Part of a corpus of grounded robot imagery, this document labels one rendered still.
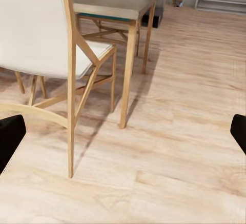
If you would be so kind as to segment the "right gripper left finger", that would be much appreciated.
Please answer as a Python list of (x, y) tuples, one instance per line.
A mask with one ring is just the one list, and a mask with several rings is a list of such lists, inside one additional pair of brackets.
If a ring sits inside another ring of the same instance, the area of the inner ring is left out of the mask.
[(0, 174), (4, 171), (25, 134), (26, 126), (22, 115), (0, 120)]

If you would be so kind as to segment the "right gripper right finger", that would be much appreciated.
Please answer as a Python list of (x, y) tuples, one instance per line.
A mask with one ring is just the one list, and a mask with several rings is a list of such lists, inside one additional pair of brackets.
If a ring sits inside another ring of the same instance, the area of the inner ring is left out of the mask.
[(235, 114), (230, 132), (246, 155), (246, 116)]

